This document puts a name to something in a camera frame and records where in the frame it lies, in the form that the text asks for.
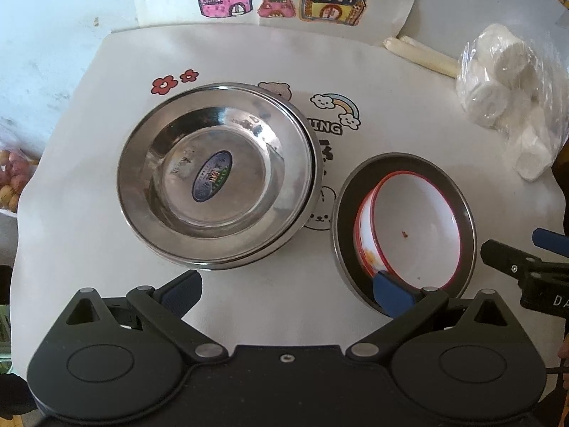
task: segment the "metal plate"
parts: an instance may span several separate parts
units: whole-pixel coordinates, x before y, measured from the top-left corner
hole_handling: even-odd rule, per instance
[[[336,262],[345,284],[367,305],[385,314],[373,298],[373,284],[357,260],[353,227],[360,204],[388,174],[407,170],[426,177],[442,192],[456,218],[460,233],[459,267],[443,286],[450,297],[466,290],[476,263],[476,229],[466,199],[453,180],[439,167],[412,154],[390,153],[372,157],[360,164],[346,179],[332,214],[332,240]]]
[[[124,215],[153,249],[202,269],[245,265],[283,245],[317,199],[314,131],[249,85],[175,96],[133,131],[118,168]]]

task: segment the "transparent plastic bag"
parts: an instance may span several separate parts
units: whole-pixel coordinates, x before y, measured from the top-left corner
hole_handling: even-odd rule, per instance
[[[36,165],[36,161],[30,160],[22,152],[19,140],[0,127],[0,212],[7,215],[18,212],[20,194]]]
[[[468,120],[502,133],[504,158],[528,181],[553,164],[567,139],[569,81],[546,39],[488,26],[461,58],[456,92]]]

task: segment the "triangular cutout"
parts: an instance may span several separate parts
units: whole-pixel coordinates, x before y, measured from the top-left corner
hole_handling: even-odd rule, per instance
[[[89,299],[82,298],[75,309],[67,318],[67,324],[69,325],[81,325],[84,323],[92,323],[94,321],[99,321],[99,315],[97,314],[95,307]]]
[[[485,300],[474,321],[485,325],[507,326],[507,322],[500,313],[500,309],[492,300]]]

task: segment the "screw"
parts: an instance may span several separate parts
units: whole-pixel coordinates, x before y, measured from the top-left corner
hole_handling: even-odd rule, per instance
[[[217,358],[223,354],[223,347],[217,343],[203,343],[194,350],[200,358]]]
[[[352,345],[352,353],[359,358],[370,358],[379,353],[379,348],[373,343],[360,342]]]
[[[295,358],[292,355],[281,355],[281,363],[292,363]]]

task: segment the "oval sticker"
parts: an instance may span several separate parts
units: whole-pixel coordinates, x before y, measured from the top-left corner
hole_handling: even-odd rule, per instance
[[[219,151],[201,166],[192,188],[196,202],[206,202],[217,194],[227,181],[232,161],[229,151]]]

